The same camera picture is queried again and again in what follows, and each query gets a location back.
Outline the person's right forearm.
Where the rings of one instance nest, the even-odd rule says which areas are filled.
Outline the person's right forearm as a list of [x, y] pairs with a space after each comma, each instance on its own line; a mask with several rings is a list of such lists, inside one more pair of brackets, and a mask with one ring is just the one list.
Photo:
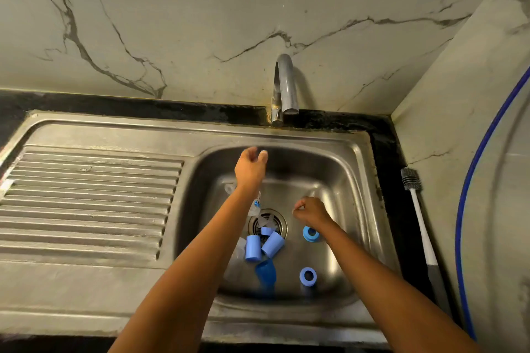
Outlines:
[[334, 221], [321, 223], [318, 232], [394, 353], [481, 353], [437, 305], [368, 254]]

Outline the person's right hand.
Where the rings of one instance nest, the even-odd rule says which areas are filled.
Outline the person's right hand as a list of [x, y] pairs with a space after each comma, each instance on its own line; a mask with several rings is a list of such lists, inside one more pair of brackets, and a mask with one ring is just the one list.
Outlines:
[[333, 224], [333, 219], [319, 198], [309, 196], [303, 198], [307, 198], [308, 216], [307, 218], [297, 218], [299, 221], [318, 232], [322, 232], [323, 229]]

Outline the person's left hand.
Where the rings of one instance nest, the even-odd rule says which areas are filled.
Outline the person's left hand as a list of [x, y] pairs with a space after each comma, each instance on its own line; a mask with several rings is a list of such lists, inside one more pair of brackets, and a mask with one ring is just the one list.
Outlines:
[[260, 151], [255, 146], [244, 149], [235, 166], [236, 188], [252, 192], [253, 196], [258, 194], [266, 175], [267, 164], [259, 163], [258, 156]]

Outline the chrome curved faucet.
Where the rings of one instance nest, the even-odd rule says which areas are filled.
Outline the chrome curved faucet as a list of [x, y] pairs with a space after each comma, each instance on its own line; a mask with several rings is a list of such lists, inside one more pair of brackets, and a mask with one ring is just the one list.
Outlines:
[[271, 98], [270, 122], [282, 127], [285, 115], [299, 114], [294, 65], [287, 54], [278, 56], [275, 63], [274, 89]]

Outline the clear plastic bottle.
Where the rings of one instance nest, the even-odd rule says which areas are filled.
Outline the clear plastic bottle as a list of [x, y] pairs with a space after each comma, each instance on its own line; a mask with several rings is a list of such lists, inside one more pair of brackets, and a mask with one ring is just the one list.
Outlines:
[[246, 239], [239, 237], [233, 253], [229, 259], [227, 268], [224, 272], [223, 278], [225, 280], [235, 279], [246, 263]]

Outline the stainless steel sink with drainboard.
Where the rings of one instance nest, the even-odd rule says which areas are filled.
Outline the stainless steel sink with drainboard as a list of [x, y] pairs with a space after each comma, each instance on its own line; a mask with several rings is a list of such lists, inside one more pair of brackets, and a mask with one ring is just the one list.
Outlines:
[[[255, 264], [223, 280], [202, 339], [386, 346], [323, 242], [292, 208], [320, 197], [342, 229], [400, 265], [366, 131], [273, 129], [33, 111], [0, 151], [0, 334], [116, 336], [227, 199], [242, 150], [268, 151], [261, 210], [284, 217], [275, 289]], [[317, 273], [304, 287], [300, 271]]]

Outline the person's left forearm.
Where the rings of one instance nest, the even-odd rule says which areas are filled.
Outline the person's left forearm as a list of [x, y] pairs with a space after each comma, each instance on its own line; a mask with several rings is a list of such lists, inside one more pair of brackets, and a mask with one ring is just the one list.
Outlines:
[[208, 313], [259, 186], [238, 184], [155, 283], [109, 353], [197, 353]]

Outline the round metal drain strainer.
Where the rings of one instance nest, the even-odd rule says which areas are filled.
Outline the round metal drain strainer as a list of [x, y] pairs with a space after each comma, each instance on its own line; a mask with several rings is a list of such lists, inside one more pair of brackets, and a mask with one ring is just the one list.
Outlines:
[[246, 236], [259, 235], [264, 243], [268, 237], [261, 236], [260, 228], [263, 226], [274, 228], [285, 239], [288, 232], [287, 222], [280, 212], [274, 209], [263, 209], [258, 217], [249, 217], [246, 227]]

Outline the dark blue plastic cup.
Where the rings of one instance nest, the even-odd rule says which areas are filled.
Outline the dark blue plastic cup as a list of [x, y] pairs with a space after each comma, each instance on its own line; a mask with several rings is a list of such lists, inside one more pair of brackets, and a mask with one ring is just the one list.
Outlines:
[[277, 280], [276, 269], [272, 259], [267, 259], [255, 266], [255, 275], [262, 288], [273, 289]]

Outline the light blue cylindrical cap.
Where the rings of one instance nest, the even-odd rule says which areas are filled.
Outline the light blue cylindrical cap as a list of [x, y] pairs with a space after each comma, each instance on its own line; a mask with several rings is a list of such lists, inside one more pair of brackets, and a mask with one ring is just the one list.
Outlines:
[[285, 240], [276, 231], [273, 231], [267, 238], [266, 242], [263, 243], [261, 251], [268, 259], [273, 259], [274, 256], [284, 247]]
[[245, 261], [257, 263], [262, 260], [261, 237], [259, 235], [249, 235], [245, 244]]

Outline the white handled grey bottle brush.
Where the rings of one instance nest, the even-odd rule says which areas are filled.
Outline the white handled grey bottle brush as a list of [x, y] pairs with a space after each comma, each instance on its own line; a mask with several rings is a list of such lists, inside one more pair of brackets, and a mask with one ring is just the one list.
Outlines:
[[421, 183], [418, 173], [412, 168], [405, 167], [401, 169], [401, 178], [404, 189], [410, 192], [414, 204], [421, 233], [423, 251], [427, 263], [428, 278], [434, 292], [435, 301], [441, 310], [443, 310], [449, 317], [453, 317], [441, 269], [420, 207], [418, 193], [421, 190]]

